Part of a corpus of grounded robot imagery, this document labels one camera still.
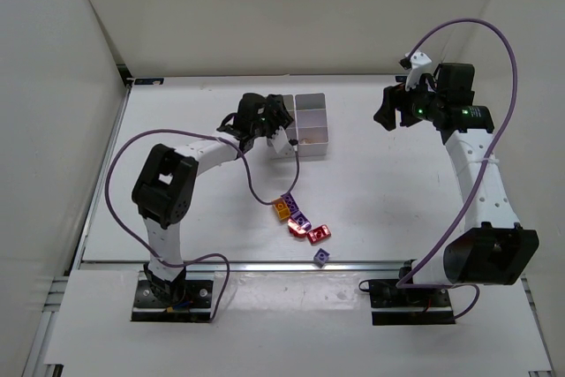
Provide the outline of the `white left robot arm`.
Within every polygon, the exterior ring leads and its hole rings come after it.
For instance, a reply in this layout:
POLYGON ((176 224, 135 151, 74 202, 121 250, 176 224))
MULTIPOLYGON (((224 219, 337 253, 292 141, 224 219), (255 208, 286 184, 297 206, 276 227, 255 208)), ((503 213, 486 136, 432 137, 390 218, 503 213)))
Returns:
POLYGON ((257 139, 280 150, 289 143, 293 123, 283 96, 246 93, 237 111, 225 117, 210 136, 182 147, 155 145, 132 190, 147 230, 150 260, 144 266, 154 294, 176 302, 184 295, 185 265, 180 251, 180 223, 187 214, 199 175, 227 162, 242 160, 257 139))

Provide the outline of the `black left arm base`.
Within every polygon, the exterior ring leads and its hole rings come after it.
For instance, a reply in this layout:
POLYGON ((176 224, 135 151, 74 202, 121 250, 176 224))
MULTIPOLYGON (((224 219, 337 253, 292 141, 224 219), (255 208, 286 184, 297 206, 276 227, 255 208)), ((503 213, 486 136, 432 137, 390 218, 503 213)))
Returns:
POLYGON ((132 322, 206 323, 211 319, 212 280, 186 280, 174 300, 158 298, 147 279, 139 279, 132 302, 132 322))

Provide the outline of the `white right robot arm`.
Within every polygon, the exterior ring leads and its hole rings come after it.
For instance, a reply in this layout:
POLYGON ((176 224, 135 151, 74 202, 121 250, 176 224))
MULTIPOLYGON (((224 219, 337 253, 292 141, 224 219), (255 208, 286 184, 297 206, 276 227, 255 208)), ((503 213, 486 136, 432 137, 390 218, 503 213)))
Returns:
POLYGON ((408 76, 384 89, 373 119, 388 131, 431 123, 452 163, 463 206, 438 246, 405 263, 399 286, 514 284, 538 250, 539 237, 510 206, 493 152, 499 130, 489 108, 473 102, 474 67, 447 63, 430 72, 427 61, 401 64, 408 76))

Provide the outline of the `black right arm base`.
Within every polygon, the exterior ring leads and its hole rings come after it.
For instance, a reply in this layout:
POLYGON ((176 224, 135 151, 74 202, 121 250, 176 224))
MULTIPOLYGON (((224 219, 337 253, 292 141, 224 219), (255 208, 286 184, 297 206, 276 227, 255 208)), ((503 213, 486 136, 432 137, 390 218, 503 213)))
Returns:
POLYGON ((369 296, 374 326, 453 325, 454 310, 445 289, 399 289, 402 274, 385 271, 367 277, 358 289, 369 296))

